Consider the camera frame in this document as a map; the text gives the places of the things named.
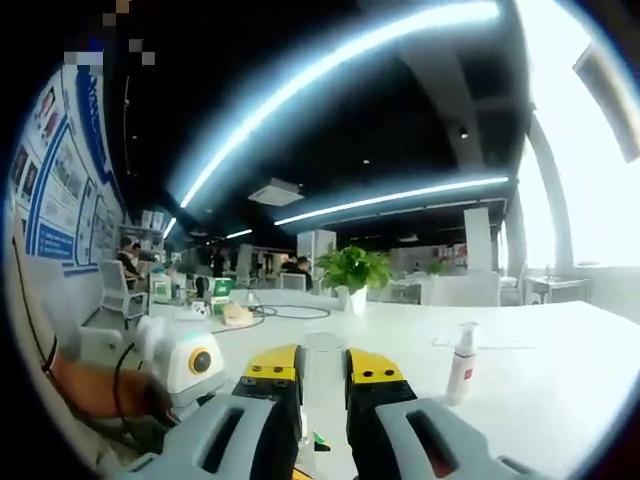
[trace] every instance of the photo on poster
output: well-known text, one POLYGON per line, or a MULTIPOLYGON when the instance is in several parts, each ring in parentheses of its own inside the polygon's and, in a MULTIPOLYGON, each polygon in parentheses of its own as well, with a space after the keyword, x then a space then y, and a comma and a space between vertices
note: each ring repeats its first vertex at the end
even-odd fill
POLYGON ((27 150, 24 148, 24 145, 20 145, 18 147, 16 157, 13 160, 13 165, 11 167, 11 181, 13 182, 15 190, 17 190, 18 186, 20 185, 22 173, 24 172, 24 167, 27 165, 28 159, 29 154, 27 153, 27 150))
POLYGON ((54 107, 54 108, 55 108, 55 110, 49 116, 49 120, 47 120, 47 123, 45 124, 44 129, 42 130, 42 133, 40 134, 40 138, 42 140, 42 145, 45 148, 49 146, 49 143, 51 142, 51 137, 53 136, 53 134, 56 131, 56 128, 58 126, 58 123, 60 122, 60 113, 59 113, 57 107, 54 107))
POLYGON ((49 116, 49 113, 51 113, 51 110, 53 109, 55 103, 56 103, 56 92, 53 89, 53 85, 52 85, 51 88, 49 88, 49 90, 47 91, 47 94, 44 96, 44 98, 40 102, 39 108, 36 109, 36 112, 34 114, 34 119, 36 121, 36 124, 38 125, 38 130, 42 128, 42 124, 49 116))
POLYGON ((33 162, 29 163, 29 168, 27 169, 27 176, 24 179, 24 185, 22 185, 22 201, 29 205, 31 204, 31 195, 33 194, 33 186, 36 183, 36 177, 38 176, 38 167, 36 167, 33 162))
POLYGON ((77 173, 78 163, 75 152, 68 142, 61 145, 53 160, 54 176, 75 200, 78 200, 82 187, 82 180, 77 173))

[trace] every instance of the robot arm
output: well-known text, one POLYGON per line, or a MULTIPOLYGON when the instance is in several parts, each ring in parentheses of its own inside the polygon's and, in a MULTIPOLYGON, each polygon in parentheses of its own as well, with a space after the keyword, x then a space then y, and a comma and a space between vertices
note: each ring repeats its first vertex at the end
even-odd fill
MULTIPOLYGON (((284 480, 297 471, 304 350, 288 345, 254 357, 232 395, 216 395, 173 428, 161 455, 147 454, 119 478, 284 480)), ((546 477, 489 456, 487 441, 435 401, 418 399, 395 364, 345 355, 347 437, 360 480, 546 477)))

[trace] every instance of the black cable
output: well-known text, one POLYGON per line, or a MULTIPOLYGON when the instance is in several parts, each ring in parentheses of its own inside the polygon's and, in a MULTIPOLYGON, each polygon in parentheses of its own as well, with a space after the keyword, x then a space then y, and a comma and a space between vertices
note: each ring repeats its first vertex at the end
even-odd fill
POLYGON ((274 315, 274 317, 290 318, 294 320, 319 320, 321 318, 327 318, 331 315, 331 310, 327 310, 326 308, 321 308, 321 307, 311 307, 308 305, 263 305, 263 307, 274 309, 276 311, 276 314, 274 315), (310 316, 310 317, 302 317, 299 315, 283 315, 282 313, 278 312, 278 308, 297 308, 301 310, 313 310, 316 312, 321 312, 321 314, 310 316))
POLYGON ((246 289, 249 293, 251 293, 254 298, 256 299, 257 302, 257 306, 250 306, 248 307, 249 311, 252 312, 255 315, 259 315, 260 316, 260 320, 257 322, 252 323, 251 325, 243 325, 241 327, 234 327, 234 328, 221 328, 219 330, 215 330, 213 332, 211 332, 212 335, 219 335, 221 333, 228 333, 228 332, 235 332, 236 330, 247 330, 249 328, 254 328, 257 327, 258 325, 264 323, 265 319, 267 317, 278 317, 278 318, 285 318, 285 319, 293 319, 293 320, 319 320, 321 318, 327 318, 328 316, 331 315, 331 311, 327 310, 326 308, 320 308, 320 307, 310 307, 310 306, 306 306, 306 305, 264 305, 261 301, 260 298, 256 295, 255 290, 253 290, 252 288, 247 287, 246 289), (320 315, 314 315, 314 316, 297 316, 297 315, 284 315, 278 312, 278 307, 281 308, 298 308, 298 309, 303 309, 303 310, 314 310, 317 312, 321 312, 320 315))
POLYGON ((58 349, 58 337, 56 335, 53 336, 53 345, 51 346, 51 350, 49 350, 49 354, 45 356, 44 350, 40 345, 40 341, 38 340, 38 334, 36 333, 36 327, 33 324, 33 317, 31 316, 31 309, 29 308, 29 302, 27 300, 27 292, 24 288, 24 277, 22 276, 22 265, 20 264, 20 256, 18 252, 18 245, 16 244, 16 239, 13 237, 11 239, 11 243, 13 244, 13 250, 16 254, 16 266, 18 267, 18 277, 20 279, 20 290, 22 291, 22 300, 24 301, 24 308, 27 312, 27 320, 29 322, 29 328, 31 329, 31 334, 33 335, 33 339, 36 342, 36 348, 40 353, 40 357, 42 358, 42 373, 50 373, 53 376, 53 372, 51 372, 51 366, 53 365, 53 359, 56 356, 56 350, 58 349))
POLYGON ((73 416, 78 419, 80 422, 82 422, 83 424, 85 424, 87 427, 89 427, 91 430, 97 432, 98 434, 102 435, 105 438, 108 438, 109 440, 112 440, 114 442, 120 443, 121 445, 129 448, 130 450, 133 450, 135 452, 137 452, 140 455, 144 455, 146 452, 146 450, 142 449, 141 446, 139 445, 135 445, 132 442, 128 441, 128 439, 124 436, 119 436, 116 437, 113 435, 113 433, 111 431, 109 431, 108 428, 100 425, 99 423, 95 422, 92 418, 90 418, 88 415, 86 415, 80 408, 78 408, 77 405, 75 405, 75 403, 73 403, 73 401, 71 401, 70 398, 68 398, 63 389, 60 387, 60 383, 58 382, 58 380, 56 379, 55 375, 53 374, 53 370, 51 370, 51 367, 53 366, 53 362, 55 360, 55 356, 56 356, 56 351, 58 349, 58 337, 54 335, 53 337, 53 346, 51 347, 51 350, 49 351, 49 354, 45 356, 44 354, 44 350, 42 348, 42 346, 40 345, 40 341, 38 340, 38 335, 36 333, 36 328, 35 325, 33 324, 33 318, 31 316, 31 310, 29 309, 29 302, 27 301, 27 292, 24 286, 24 276, 22 274, 22 265, 20 263, 20 257, 19 257, 19 252, 18 252, 18 245, 16 244, 16 240, 15 237, 11 239, 12 244, 13 244, 13 248, 15 250, 15 255, 16 255, 16 265, 18 268, 18 278, 20 280, 20 289, 22 291, 22 300, 24 301, 24 307, 27 313, 27 320, 29 322, 29 327, 31 329, 31 333, 33 335, 33 340, 36 343, 36 348, 38 349, 38 352, 40 353, 40 357, 42 359, 43 365, 42 365, 42 372, 44 374, 48 374, 50 379, 51 379, 51 384, 53 385, 53 387, 56 389, 56 391, 58 392, 58 394, 62 397, 62 399, 64 400, 64 402, 67 404, 67 407, 69 407, 69 410, 71 411, 71 413, 73 414, 73 416))
POLYGON ((115 405, 116 405, 116 413, 118 414, 118 416, 120 417, 120 421, 122 422, 123 434, 128 433, 129 435, 131 435, 131 438, 133 438, 135 442, 138 443, 138 445, 140 445, 142 449, 144 449, 144 442, 141 442, 140 439, 136 437, 135 433, 133 433, 131 424, 125 417, 124 412, 122 411, 122 403, 120 402, 120 392, 118 391, 118 387, 120 384, 120 370, 122 369, 122 364, 124 363, 124 360, 127 358, 127 355, 131 353, 131 351, 134 349, 135 346, 136 344, 134 342, 131 342, 129 346, 124 350, 122 355, 120 355, 120 358, 118 359, 118 363, 116 364, 115 371, 113 372, 113 401, 115 402, 115 405))

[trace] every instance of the ceiling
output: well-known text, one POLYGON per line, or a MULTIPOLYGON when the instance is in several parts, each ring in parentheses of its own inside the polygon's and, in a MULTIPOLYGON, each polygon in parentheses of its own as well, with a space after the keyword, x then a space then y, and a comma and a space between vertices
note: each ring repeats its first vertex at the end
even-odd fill
MULTIPOLYGON (((420 8, 442 3, 425 0, 420 8)), ((283 104, 180 209, 233 129, 284 82, 356 32, 417 6, 325 0, 248 9, 240 2, 222 7, 185 0, 167 9, 132 2, 129 14, 118 17, 114 48, 105 51, 109 147, 132 216, 164 208, 178 218, 173 242, 193 229, 216 238, 250 228, 251 236, 237 241, 290 246, 292 234, 321 226, 336 230, 339 241, 371 248, 389 248, 412 234, 415 244, 460 241, 464 206, 415 209, 508 199, 513 182, 282 228, 273 222, 461 178, 513 177, 531 107, 519 22, 510 1, 497 3, 497 22, 417 33, 340 65, 283 104), (153 65, 129 52, 130 39, 142 39, 143 50, 154 52, 153 65), (271 178, 299 186, 304 199, 286 207, 247 199, 271 178), (411 212, 371 216, 398 210, 411 212)), ((488 205, 491 222, 499 224, 504 201, 488 205)))

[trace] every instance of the office desk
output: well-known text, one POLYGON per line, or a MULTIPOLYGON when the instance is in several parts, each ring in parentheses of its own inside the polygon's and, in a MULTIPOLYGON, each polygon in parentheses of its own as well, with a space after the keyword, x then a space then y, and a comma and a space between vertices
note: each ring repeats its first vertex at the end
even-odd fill
MULTIPOLYGON (((241 300, 242 292, 234 295, 241 300)), ((303 292, 258 296, 264 304, 337 308, 336 299, 303 292)), ((171 313, 172 307, 163 308, 171 313)), ((234 381, 263 349, 332 332, 348 347, 386 355, 418 396, 437 399, 446 389, 459 325, 468 321, 480 325, 480 350, 470 396, 452 410, 486 435, 492 455, 567 477, 608 431, 640 371, 640 327, 604 310, 583 302, 487 308, 368 303, 362 319, 338 311, 321 320, 269 317, 217 338, 234 381)), ((310 428, 332 445, 316 455, 319 478, 354 478, 343 392, 332 395, 326 408, 308 412, 310 428)))
POLYGON ((541 303, 553 303, 553 292, 557 290, 582 289, 585 302, 589 301, 589 279, 563 279, 560 277, 528 277, 533 293, 540 295, 541 303))

